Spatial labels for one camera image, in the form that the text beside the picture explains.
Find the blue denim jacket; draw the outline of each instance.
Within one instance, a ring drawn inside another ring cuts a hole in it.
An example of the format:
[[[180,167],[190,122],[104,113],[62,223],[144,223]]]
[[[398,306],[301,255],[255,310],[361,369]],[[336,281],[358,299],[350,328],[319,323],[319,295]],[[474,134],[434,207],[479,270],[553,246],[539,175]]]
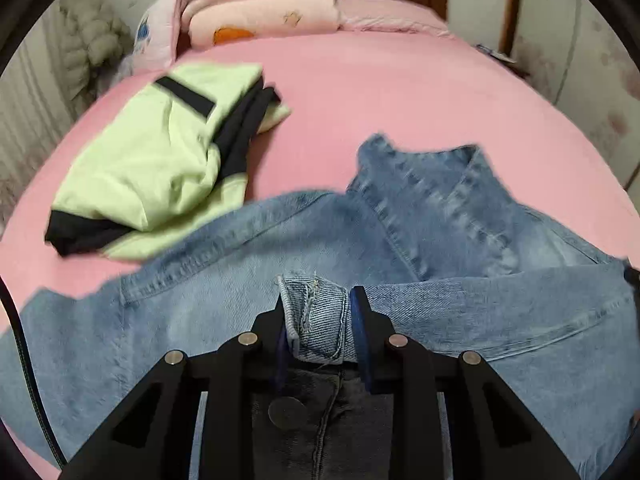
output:
[[[638,324],[624,263],[516,203],[478,147],[402,153],[374,136],[358,161],[345,194],[297,192],[251,203],[82,300],[47,290],[31,299],[22,321],[67,457],[165,352],[215,350],[271,310],[278,294],[300,360],[355,360],[348,291],[364,285],[373,309],[398,332],[439,352],[479,351],[582,478],[604,471],[640,403]],[[0,338],[0,362],[0,416],[51,458],[11,333]],[[287,456],[278,473],[342,478],[350,471],[339,456],[348,431],[337,428],[375,417],[358,418],[357,378],[308,373],[296,380],[315,385],[317,395],[305,395],[317,423],[297,459],[300,436],[278,452]],[[329,390],[335,395],[319,402]],[[335,410],[351,415],[332,416]]]

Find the curtain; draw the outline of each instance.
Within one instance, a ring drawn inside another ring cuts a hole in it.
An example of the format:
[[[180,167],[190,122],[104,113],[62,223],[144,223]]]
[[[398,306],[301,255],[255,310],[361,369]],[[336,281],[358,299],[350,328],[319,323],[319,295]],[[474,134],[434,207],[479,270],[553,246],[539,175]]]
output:
[[[55,1],[0,76],[0,235],[21,193],[77,118],[61,85],[61,33]]]

